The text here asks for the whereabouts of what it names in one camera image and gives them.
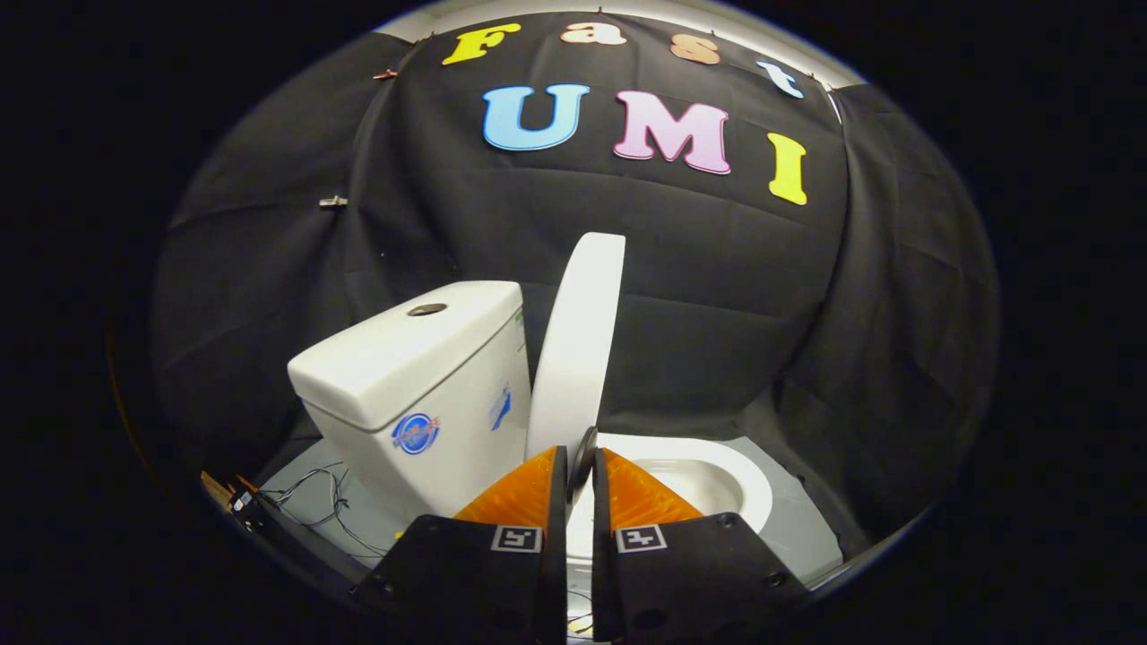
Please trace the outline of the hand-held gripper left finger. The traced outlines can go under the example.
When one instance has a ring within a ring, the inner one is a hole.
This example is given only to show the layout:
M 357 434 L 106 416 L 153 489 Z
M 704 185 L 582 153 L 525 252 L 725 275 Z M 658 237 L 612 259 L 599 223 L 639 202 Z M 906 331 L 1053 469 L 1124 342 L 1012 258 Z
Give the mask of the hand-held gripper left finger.
M 565 446 L 529 459 L 512 477 L 535 502 L 531 518 L 423 514 L 353 588 L 384 642 L 565 640 Z

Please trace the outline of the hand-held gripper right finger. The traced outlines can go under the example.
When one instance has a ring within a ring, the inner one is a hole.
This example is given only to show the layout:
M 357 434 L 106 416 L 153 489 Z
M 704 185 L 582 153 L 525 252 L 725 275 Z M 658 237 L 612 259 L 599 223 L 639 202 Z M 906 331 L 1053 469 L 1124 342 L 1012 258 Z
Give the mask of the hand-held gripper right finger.
M 610 449 L 594 459 L 596 642 L 767 642 L 811 603 L 740 514 L 701 514 Z

